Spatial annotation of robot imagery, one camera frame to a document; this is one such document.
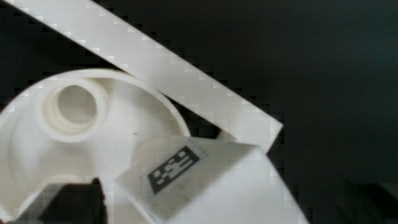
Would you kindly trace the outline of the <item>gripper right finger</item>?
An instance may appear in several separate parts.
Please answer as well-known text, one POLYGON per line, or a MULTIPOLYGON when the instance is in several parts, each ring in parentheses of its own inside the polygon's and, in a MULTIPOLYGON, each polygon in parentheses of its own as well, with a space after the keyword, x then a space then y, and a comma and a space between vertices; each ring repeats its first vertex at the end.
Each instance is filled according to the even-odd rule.
POLYGON ((398 224, 398 183, 344 182, 335 211, 339 224, 398 224))

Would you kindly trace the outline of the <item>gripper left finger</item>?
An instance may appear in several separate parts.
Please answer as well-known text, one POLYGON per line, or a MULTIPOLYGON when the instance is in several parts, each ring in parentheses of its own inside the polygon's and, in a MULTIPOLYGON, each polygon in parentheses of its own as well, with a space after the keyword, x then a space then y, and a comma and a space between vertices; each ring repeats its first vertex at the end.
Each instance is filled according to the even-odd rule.
POLYGON ((10 224, 106 224, 101 181, 49 184, 10 224))

